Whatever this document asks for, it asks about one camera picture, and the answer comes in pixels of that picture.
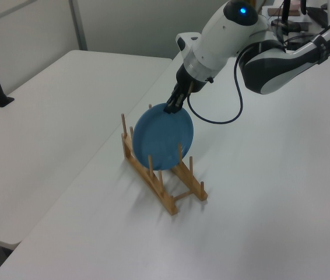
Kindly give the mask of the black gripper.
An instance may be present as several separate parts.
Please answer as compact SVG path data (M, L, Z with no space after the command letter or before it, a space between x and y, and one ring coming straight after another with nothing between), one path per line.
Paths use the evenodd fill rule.
M191 83L193 83L192 93L199 92L209 81L199 81L193 78L186 70L185 66L182 64L177 73L176 73L176 81L175 87L167 100L166 106L163 111L167 114L175 114L179 112L184 104L184 100L186 99L189 87Z

